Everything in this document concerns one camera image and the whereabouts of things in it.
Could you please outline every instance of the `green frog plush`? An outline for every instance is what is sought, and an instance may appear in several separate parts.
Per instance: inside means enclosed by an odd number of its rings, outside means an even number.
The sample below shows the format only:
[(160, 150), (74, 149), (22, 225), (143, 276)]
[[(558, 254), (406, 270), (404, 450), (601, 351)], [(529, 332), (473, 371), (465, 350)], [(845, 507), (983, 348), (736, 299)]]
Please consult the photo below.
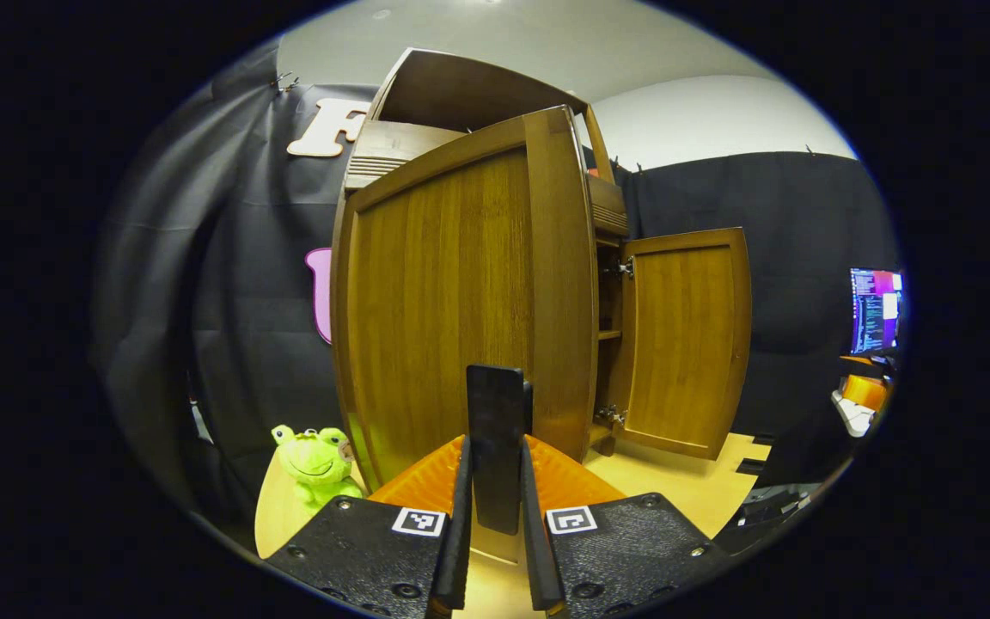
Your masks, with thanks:
[(289, 426), (272, 429), (285, 473), (296, 479), (296, 493), (311, 516), (339, 494), (363, 498), (350, 477), (354, 456), (350, 440), (337, 427), (294, 434)]

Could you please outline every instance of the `pink cutout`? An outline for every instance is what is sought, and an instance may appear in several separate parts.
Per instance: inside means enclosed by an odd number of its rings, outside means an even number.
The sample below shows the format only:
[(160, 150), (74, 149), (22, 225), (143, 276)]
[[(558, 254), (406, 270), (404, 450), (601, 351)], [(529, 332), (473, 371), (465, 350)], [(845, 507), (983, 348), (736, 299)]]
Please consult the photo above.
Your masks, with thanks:
[(327, 344), (331, 342), (331, 248), (315, 249), (303, 257), (311, 269), (311, 295), (314, 299), (315, 330)]

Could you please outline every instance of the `orange object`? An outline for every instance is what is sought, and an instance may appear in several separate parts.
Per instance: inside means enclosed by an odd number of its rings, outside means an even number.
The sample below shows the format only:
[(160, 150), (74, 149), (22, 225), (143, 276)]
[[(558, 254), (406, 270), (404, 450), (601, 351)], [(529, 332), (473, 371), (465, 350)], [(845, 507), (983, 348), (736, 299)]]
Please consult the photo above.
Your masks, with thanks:
[(618, 501), (625, 494), (590, 473), (581, 463), (570, 459), (562, 451), (526, 435), (529, 454), (534, 459), (534, 478), (537, 481), (537, 499), (541, 515), (550, 509), (589, 506), (594, 503)]
[(430, 451), (421, 461), (413, 463), (392, 481), (381, 486), (369, 500), (401, 508), (443, 511), (453, 516), (453, 490), (456, 468), (461, 461), (464, 435)]
[(858, 364), (874, 365), (872, 361), (870, 361), (869, 359), (867, 359), (865, 357), (846, 357), (846, 356), (840, 356), (840, 359), (845, 359), (847, 361), (855, 361), (855, 362), (858, 362)]
[(846, 379), (846, 387), (842, 388), (842, 397), (873, 411), (881, 410), (885, 395), (884, 383), (875, 377), (850, 375)]
[[(602, 481), (557, 448), (534, 436), (526, 435), (526, 440), (529, 454), (534, 459), (542, 516), (550, 509), (589, 506), (625, 498), (621, 490)], [(370, 494), (369, 500), (401, 508), (443, 511), (452, 516), (456, 470), (463, 443), (463, 434), (445, 443)]]

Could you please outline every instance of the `black curtain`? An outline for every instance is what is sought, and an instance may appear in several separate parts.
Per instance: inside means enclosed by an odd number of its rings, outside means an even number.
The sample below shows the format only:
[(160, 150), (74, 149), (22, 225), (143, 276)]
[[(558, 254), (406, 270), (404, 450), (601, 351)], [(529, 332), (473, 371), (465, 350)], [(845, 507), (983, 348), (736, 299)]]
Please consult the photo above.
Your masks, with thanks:
[(632, 238), (743, 227), (753, 325), (732, 431), (778, 439), (760, 483), (819, 475), (848, 443), (829, 397), (849, 346), (849, 269), (900, 269), (865, 166), (750, 153), (646, 169), (621, 185)]
[[(145, 142), (102, 231), (91, 353), (137, 457), (182, 506), (251, 524), (270, 428), (342, 426), (313, 275), (352, 144), (288, 156), (322, 98), (279, 93), (271, 40), (182, 103)], [(212, 443), (198, 438), (189, 393)]]

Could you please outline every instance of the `cabinet door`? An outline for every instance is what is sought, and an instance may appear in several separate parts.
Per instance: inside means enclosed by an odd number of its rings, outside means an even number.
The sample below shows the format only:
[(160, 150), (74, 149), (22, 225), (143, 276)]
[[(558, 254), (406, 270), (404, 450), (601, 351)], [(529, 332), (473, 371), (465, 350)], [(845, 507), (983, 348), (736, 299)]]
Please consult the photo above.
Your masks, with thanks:
[(598, 318), (580, 152), (570, 111), (543, 110), (438, 146), (342, 204), (334, 367), (370, 491), (468, 431), (468, 365), (522, 369), (533, 434), (583, 457)]
[(739, 228), (622, 248), (620, 348), (605, 389), (617, 438), (716, 459), (747, 372), (751, 282)]

